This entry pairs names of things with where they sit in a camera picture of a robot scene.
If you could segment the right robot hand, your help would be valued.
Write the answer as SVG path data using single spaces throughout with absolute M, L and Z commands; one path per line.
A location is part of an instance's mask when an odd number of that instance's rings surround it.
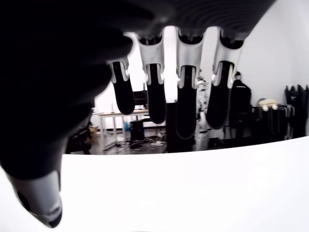
M 113 83 L 118 109 L 135 103 L 127 72 L 136 34 L 146 74 L 149 116 L 166 119 L 164 28 L 177 31 L 182 139 L 196 129 L 196 78 L 204 33 L 218 28 L 207 112 L 223 126 L 245 39 L 271 0 L 3 0 L 0 3 L 0 165 L 21 205 L 55 228 L 62 218 L 61 161 L 69 137 L 91 116 L 94 98 Z

